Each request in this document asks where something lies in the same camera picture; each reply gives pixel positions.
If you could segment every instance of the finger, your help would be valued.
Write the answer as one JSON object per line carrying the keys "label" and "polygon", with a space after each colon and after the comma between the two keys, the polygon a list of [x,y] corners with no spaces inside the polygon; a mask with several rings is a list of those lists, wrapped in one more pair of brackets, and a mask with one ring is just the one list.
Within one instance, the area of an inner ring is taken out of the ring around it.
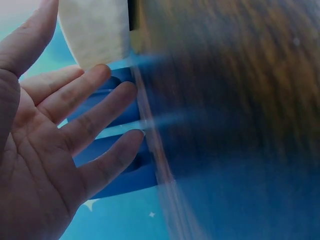
{"label": "finger", "polygon": [[123,135],[105,154],[78,168],[88,199],[105,188],[131,164],[143,139],[142,131],[131,130]]}
{"label": "finger", "polygon": [[19,78],[38,59],[54,34],[58,4],[58,0],[42,0],[40,8],[0,42],[0,70]]}
{"label": "finger", "polygon": [[60,131],[70,153],[75,156],[88,146],[96,136],[115,120],[137,97],[137,88],[124,82],[103,101],[76,118]]}
{"label": "finger", "polygon": [[20,83],[20,86],[32,98],[37,106],[51,94],[60,88],[71,83],[84,74],[84,71],[77,65],[67,66],[57,71],[42,73],[29,77]]}
{"label": "finger", "polygon": [[100,64],[43,100],[38,110],[53,123],[61,123],[111,76],[108,66]]}

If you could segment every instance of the wooden board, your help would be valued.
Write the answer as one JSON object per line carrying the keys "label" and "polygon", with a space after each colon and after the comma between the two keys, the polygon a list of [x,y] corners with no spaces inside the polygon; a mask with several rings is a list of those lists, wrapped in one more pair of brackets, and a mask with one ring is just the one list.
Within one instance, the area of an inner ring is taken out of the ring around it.
{"label": "wooden board", "polygon": [[138,9],[132,70],[172,239],[320,238],[319,1]]}

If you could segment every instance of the paper towel roll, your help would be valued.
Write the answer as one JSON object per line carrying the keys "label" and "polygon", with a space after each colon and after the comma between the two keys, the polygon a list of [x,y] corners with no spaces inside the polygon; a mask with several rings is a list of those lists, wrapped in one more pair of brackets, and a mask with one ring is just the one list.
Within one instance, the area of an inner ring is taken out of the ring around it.
{"label": "paper towel roll", "polygon": [[60,0],[58,20],[75,61],[85,70],[130,53],[128,0]]}

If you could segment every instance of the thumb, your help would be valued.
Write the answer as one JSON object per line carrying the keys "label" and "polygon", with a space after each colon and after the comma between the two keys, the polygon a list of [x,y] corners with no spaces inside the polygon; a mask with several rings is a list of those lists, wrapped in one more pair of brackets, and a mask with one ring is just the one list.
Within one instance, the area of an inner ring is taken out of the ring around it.
{"label": "thumb", "polygon": [[58,0],[42,0],[40,8],[0,42],[0,153],[19,106],[18,78],[32,66],[51,41],[58,4]]}

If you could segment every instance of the white star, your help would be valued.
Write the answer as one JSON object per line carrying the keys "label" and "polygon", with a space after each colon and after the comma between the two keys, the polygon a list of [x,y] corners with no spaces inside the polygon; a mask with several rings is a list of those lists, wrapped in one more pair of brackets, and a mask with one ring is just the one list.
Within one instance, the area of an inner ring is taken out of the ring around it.
{"label": "white star", "polygon": [[149,217],[154,218],[155,217],[155,213],[154,212],[150,212]]}
{"label": "white star", "polygon": [[94,205],[95,202],[99,201],[100,199],[97,198],[97,199],[90,199],[88,201],[86,201],[83,205],[87,206],[88,209],[92,212],[92,207]]}

